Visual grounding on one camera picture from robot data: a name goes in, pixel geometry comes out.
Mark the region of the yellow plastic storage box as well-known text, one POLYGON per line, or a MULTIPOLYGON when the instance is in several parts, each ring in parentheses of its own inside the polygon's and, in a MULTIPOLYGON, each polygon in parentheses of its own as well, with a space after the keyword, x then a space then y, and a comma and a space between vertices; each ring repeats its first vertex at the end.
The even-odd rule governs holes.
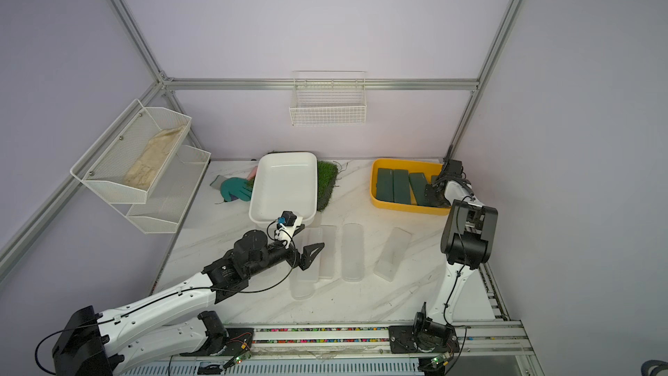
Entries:
POLYGON ((409 159, 378 158, 372 164, 370 196, 379 209, 447 216, 450 207, 428 204, 426 187, 438 177, 442 165, 409 159))

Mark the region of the white plastic storage box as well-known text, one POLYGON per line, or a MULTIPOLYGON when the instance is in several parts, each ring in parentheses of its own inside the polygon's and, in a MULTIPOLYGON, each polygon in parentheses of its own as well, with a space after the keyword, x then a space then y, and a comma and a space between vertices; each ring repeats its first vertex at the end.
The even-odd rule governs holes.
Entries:
POLYGON ((318 160, 310 152, 281 152, 263 156, 257 166, 249 218, 267 226, 291 211, 309 226, 318 206, 318 160))

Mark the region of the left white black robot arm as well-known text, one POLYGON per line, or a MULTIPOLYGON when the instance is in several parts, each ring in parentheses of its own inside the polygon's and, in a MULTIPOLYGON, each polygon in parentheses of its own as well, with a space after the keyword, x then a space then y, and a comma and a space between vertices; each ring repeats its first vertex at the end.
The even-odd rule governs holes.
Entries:
POLYGON ((53 374, 120 375, 168 356, 222 353, 231 336, 213 306, 249 293, 251 277, 273 266, 307 270, 325 248, 318 242, 297 249, 290 233, 278 234, 271 241, 251 230, 200 273, 133 304, 76 311, 56 333, 53 374))

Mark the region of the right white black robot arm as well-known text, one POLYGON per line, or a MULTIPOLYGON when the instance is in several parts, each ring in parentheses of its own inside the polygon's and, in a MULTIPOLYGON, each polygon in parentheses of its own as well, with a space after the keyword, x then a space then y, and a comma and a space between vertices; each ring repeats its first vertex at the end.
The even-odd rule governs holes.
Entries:
POLYGON ((467 281, 491 257, 499 212, 483 204, 464 174, 463 163, 445 158, 438 176, 426 187, 426 198, 450 209, 440 241, 445 271, 429 305, 416 313, 412 332, 417 343, 456 339, 454 313, 467 281))

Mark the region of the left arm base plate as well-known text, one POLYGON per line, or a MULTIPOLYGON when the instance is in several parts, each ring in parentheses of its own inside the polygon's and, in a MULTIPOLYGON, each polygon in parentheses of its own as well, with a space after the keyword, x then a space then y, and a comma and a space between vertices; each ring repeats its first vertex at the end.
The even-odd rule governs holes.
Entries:
POLYGON ((205 343, 191 356, 237 356, 249 350, 255 331, 250 327, 226 328, 225 332, 205 331, 205 343))

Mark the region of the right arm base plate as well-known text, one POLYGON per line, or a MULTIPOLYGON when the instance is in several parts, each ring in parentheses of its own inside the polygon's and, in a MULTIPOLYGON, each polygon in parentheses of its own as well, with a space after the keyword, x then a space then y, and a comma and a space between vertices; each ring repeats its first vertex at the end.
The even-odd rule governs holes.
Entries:
POLYGON ((412 326, 388 328, 392 353, 458 353, 459 338, 452 326, 436 324, 427 330, 412 326))

